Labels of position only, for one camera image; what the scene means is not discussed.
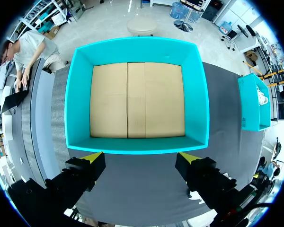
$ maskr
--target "computer monitor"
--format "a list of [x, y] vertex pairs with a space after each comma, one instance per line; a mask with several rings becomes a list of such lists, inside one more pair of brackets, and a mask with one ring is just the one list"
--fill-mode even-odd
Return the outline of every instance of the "computer monitor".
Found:
[[28, 90], [24, 90], [24, 91], [19, 91], [17, 93], [14, 93], [10, 96], [7, 96], [4, 100], [4, 104], [2, 107], [2, 113], [6, 112], [7, 110], [18, 106], [23, 99], [27, 96], [28, 94]]

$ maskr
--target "office chair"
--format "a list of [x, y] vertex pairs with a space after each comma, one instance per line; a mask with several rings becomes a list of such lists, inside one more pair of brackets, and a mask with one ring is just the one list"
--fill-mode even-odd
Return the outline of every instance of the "office chair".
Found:
[[[245, 37], [248, 38], [248, 33], [244, 30], [244, 28], [242, 28], [242, 26], [238, 25], [238, 29], [240, 30], [240, 32], [237, 34], [234, 30], [231, 30], [226, 36], [222, 36], [221, 41], [226, 41], [226, 46], [227, 49], [230, 50], [230, 48], [232, 48], [233, 51], [235, 51], [235, 42], [234, 40], [239, 37], [241, 34], [245, 35]], [[256, 36], [256, 33], [254, 32], [254, 30], [249, 26], [246, 25], [246, 29], [249, 31], [249, 33], [251, 34], [252, 37]]]
[[187, 22], [189, 20], [189, 17], [191, 15], [192, 11], [199, 13], [202, 10], [202, 6], [203, 6], [204, 2], [205, 2], [205, 0], [181, 0], [181, 3], [185, 7], [187, 7], [189, 11], [188, 11], [184, 21], [175, 20], [174, 25], [184, 32], [192, 32], [193, 28]]

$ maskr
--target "gray t-shirt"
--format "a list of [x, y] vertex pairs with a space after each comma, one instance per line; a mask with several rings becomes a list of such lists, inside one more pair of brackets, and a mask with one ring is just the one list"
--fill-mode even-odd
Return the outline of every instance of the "gray t-shirt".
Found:
[[42, 41], [45, 42], [46, 47], [40, 54], [39, 58], [44, 58], [46, 60], [52, 54], [59, 54], [58, 46], [49, 38], [37, 31], [25, 32], [19, 38], [20, 51], [14, 55], [14, 62], [17, 71], [21, 70], [23, 67], [26, 68]]

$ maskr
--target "white floor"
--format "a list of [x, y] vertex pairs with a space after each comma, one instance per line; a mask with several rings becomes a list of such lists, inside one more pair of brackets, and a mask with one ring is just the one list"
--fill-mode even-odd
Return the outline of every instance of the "white floor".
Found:
[[195, 43], [201, 59], [239, 75], [249, 74], [248, 67], [243, 63], [245, 57], [238, 50], [228, 50], [221, 41], [221, 33], [212, 22], [203, 18], [192, 25], [193, 32], [183, 32], [173, 25], [175, 20], [169, 15], [170, 7], [144, 4], [140, 8], [140, 0], [86, 0], [86, 5], [93, 5], [82, 17], [71, 24], [65, 24], [54, 38], [59, 51], [65, 60], [71, 60], [77, 47], [93, 42], [132, 36], [126, 28], [128, 20], [136, 16], [155, 19], [158, 29], [154, 36], [168, 37]]

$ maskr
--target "hand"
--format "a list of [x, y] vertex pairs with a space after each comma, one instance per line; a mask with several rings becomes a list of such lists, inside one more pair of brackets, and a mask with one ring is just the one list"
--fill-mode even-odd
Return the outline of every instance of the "hand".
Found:
[[26, 67], [22, 76], [23, 87], [27, 87], [27, 82], [29, 80], [29, 73], [30, 73], [30, 67]]
[[21, 83], [22, 83], [22, 81], [19, 80], [19, 79], [17, 79], [16, 82], [17, 82], [17, 84], [16, 84], [16, 93], [17, 93], [17, 92], [19, 92], [19, 90], [20, 90], [20, 88], [21, 88]]

